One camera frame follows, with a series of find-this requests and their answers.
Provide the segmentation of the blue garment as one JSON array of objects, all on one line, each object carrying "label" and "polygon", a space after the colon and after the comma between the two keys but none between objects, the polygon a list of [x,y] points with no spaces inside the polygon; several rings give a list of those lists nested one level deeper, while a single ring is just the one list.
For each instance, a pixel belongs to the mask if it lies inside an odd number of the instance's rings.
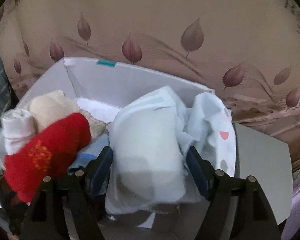
[{"label": "blue garment", "polygon": [[68,174],[72,175],[78,170],[85,169],[90,161],[97,159],[106,146],[109,146],[107,134],[92,139],[88,146],[78,152],[75,161],[68,168]]}]

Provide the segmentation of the red knitted garment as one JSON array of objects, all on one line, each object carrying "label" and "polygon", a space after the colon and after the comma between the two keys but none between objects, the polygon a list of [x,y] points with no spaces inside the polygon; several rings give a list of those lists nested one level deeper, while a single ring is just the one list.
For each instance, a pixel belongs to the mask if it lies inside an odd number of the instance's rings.
[{"label": "red knitted garment", "polygon": [[61,178],[78,152],[91,141],[90,126],[81,113],[73,113],[38,133],[21,150],[4,159],[4,177],[19,200],[32,201],[45,176]]}]

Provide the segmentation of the light blue white underwear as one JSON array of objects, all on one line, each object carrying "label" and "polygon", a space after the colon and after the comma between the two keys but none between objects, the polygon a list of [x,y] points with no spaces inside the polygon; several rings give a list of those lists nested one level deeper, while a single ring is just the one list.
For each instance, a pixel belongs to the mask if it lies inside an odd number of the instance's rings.
[{"label": "light blue white underwear", "polygon": [[124,215],[197,203],[200,193],[185,164],[193,136],[184,131],[187,108],[165,86],[133,101],[108,125],[114,153],[106,211]]}]

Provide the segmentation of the beige knitted garment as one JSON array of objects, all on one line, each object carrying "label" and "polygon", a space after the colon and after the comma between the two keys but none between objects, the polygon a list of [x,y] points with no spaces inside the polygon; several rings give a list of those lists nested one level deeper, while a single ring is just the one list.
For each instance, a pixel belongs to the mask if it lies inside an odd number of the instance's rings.
[{"label": "beige knitted garment", "polygon": [[89,122],[90,134],[93,139],[106,132],[105,122],[95,119],[89,112],[81,109],[74,100],[66,97],[62,90],[37,96],[26,103],[23,109],[29,111],[34,117],[38,133],[72,113],[84,115]]}]

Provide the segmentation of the white garment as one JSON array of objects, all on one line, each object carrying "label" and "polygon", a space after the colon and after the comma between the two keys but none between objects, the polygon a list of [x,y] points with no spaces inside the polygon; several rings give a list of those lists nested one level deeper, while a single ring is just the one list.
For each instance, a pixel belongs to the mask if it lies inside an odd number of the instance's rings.
[{"label": "white garment", "polygon": [[7,155],[17,153],[36,135],[34,118],[25,109],[7,111],[1,118],[1,124]]}]

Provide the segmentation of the white XINCCI shoe box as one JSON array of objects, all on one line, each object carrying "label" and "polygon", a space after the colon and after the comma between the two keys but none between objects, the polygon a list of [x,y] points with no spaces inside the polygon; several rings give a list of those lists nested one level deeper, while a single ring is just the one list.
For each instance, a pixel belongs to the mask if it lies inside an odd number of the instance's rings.
[{"label": "white XINCCI shoe box", "polygon": [[[18,103],[23,108],[37,96],[62,90],[81,105],[92,100],[88,111],[104,122],[118,111],[161,87],[171,87],[187,108],[201,93],[215,92],[199,83],[131,64],[82,57],[66,57],[47,70]],[[183,204],[166,215],[138,212],[130,216],[101,217],[98,227],[105,239],[196,239],[209,203]]]}]

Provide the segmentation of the beige leaf pattern mattress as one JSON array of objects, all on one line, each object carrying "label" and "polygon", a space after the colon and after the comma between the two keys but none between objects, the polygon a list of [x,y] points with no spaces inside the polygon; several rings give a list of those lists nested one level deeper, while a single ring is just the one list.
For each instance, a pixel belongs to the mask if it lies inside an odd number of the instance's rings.
[{"label": "beige leaf pattern mattress", "polygon": [[0,58],[22,97],[64,57],[137,64],[213,88],[300,169],[299,0],[0,0]]}]

